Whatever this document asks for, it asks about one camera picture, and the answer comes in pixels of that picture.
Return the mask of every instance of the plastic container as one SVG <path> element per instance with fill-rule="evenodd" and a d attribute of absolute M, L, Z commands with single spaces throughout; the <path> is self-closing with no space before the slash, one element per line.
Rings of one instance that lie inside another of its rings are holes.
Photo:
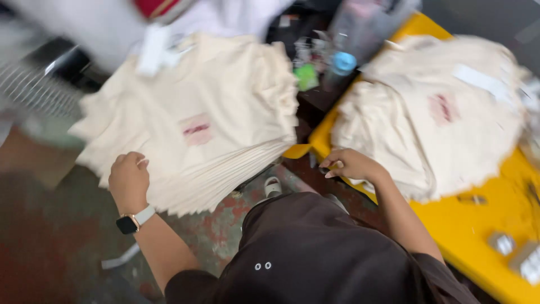
<path fill-rule="evenodd" d="M 353 55 L 358 65 L 368 63 L 421 6 L 422 0 L 343 0 L 328 31 L 334 50 Z"/>
<path fill-rule="evenodd" d="M 336 86 L 356 68 L 356 58 L 345 52 L 337 52 L 332 58 L 332 64 L 326 69 L 322 80 L 322 88 L 333 91 Z"/>

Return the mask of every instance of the yellow tray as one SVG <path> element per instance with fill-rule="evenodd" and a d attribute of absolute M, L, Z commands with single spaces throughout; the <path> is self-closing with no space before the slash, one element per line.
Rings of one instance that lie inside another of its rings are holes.
<path fill-rule="evenodd" d="M 391 40 L 397 41 L 405 35 L 451 37 L 423 14 L 411 18 Z M 330 132 L 337 115 L 336 105 L 309 137 L 319 161 L 330 153 Z M 362 185 L 354 186 L 348 179 L 343 180 L 377 202 L 375 195 L 365 191 Z M 502 164 L 500 177 L 463 194 L 482 195 L 487 199 L 486 205 L 461 203 L 456 196 L 425 205 L 410 203 L 444 258 L 502 303 L 540 303 L 540 285 L 530 285 L 508 268 L 514 254 L 504 257 L 487 243 L 494 231 L 510 234 L 518 250 L 527 240 L 538 240 L 540 206 L 527 196 L 526 180 L 531 180 L 540 190 L 540 176 L 516 149 Z"/>

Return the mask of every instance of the person's left hand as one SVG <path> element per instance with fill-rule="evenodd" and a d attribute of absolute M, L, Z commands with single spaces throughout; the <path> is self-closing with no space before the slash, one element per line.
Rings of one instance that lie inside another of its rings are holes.
<path fill-rule="evenodd" d="M 121 154 L 111 167 L 109 191 L 120 214 L 137 214 L 147 206 L 146 192 L 150 185 L 148 160 L 138 152 Z"/>

